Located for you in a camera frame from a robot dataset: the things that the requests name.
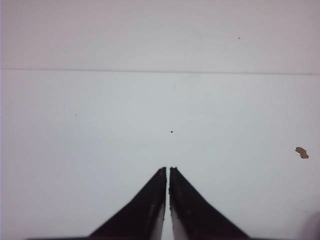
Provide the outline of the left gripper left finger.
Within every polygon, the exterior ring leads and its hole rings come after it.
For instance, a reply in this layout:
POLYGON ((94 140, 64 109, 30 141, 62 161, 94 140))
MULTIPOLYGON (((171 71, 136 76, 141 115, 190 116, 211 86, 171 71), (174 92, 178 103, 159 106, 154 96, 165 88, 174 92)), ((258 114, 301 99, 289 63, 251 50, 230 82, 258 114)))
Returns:
POLYGON ((134 198, 98 227, 91 238, 160 238, 166 209, 166 168, 160 168, 134 198))

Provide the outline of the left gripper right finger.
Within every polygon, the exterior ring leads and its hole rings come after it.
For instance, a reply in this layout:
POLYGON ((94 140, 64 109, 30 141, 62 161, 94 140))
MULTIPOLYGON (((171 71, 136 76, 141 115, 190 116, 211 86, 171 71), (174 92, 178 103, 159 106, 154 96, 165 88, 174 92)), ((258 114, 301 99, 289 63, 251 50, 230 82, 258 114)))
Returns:
POLYGON ((169 206, 175 238, 248 238, 211 206, 176 167, 170 168, 169 206))

